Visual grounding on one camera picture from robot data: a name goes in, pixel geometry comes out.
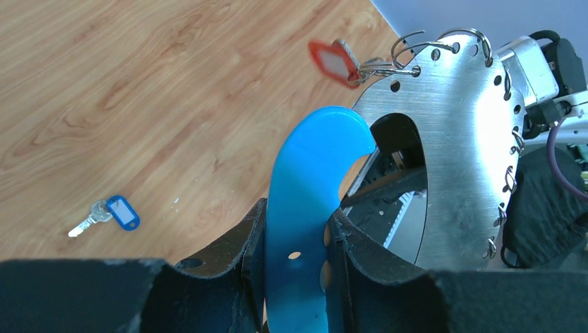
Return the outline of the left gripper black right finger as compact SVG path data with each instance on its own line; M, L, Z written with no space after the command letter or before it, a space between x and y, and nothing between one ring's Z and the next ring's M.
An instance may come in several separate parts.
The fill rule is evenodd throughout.
M424 270L340 210L327 224L330 332L586 332L584 271Z

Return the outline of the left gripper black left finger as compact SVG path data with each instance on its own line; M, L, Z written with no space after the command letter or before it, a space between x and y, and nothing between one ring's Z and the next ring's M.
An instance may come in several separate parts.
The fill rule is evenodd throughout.
M2 332L260 332L266 200L191 256L1 263Z

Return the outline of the metal key plate blue handle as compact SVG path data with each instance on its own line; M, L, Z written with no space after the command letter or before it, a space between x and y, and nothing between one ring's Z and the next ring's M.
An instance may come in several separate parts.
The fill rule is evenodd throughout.
M382 146L370 127L408 117L422 143L428 202L417 257L376 243L340 210L347 170ZM523 96L490 42L453 28L405 70L369 86L352 109L309 114L274 163L266 211L265 299L271 332L424 332L400 314L395 287L429 268L480 269L517 188Z

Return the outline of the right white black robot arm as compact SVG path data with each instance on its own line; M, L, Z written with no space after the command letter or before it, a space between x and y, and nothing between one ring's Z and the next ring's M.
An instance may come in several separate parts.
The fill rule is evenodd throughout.
M517 189L506 208L501 256L517 268L558 268L587 242L587 190L568 143L587 140L587 81L567 39L542 30L498 50L524 96L516 112Z

